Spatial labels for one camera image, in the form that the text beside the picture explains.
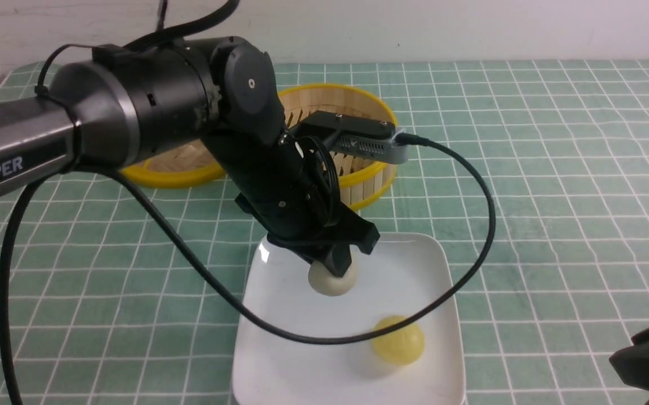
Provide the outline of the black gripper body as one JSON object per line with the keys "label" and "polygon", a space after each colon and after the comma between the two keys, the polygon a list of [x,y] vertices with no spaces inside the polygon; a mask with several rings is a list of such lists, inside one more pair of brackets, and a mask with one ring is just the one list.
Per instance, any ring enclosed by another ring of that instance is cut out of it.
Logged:
{"label": "black gripper body", "polygon": [[370,254],[376,226],[325,189],[290,137],[280,132],[214,132],[204,146],[240,190],[239,205],[268,233],[268,241],[308,263],[327,245]]}

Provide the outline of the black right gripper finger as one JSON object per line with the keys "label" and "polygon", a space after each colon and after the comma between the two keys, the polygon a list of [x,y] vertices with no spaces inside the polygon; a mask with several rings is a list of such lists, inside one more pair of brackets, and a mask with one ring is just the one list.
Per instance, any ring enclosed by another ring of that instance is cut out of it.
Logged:
{"label": "black right gripper finger", "polygon": [[314,260],[324,265],[333,277],[345,277],[352,264],[350,245],[327,245],[315,254]]}

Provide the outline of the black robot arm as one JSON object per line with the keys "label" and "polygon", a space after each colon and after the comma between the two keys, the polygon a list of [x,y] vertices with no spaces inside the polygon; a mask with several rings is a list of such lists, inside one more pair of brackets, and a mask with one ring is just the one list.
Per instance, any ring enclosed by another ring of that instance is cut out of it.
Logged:
{"label": "black robot arm", "polygon": [[0,103],[0,197],[69,171],[121,169],[201,141],[268,241],[342,275],[380,234],[325,174],[315,135],[291,131],[267,53],[238,37],[143,53],[94,48],[38,95]]}

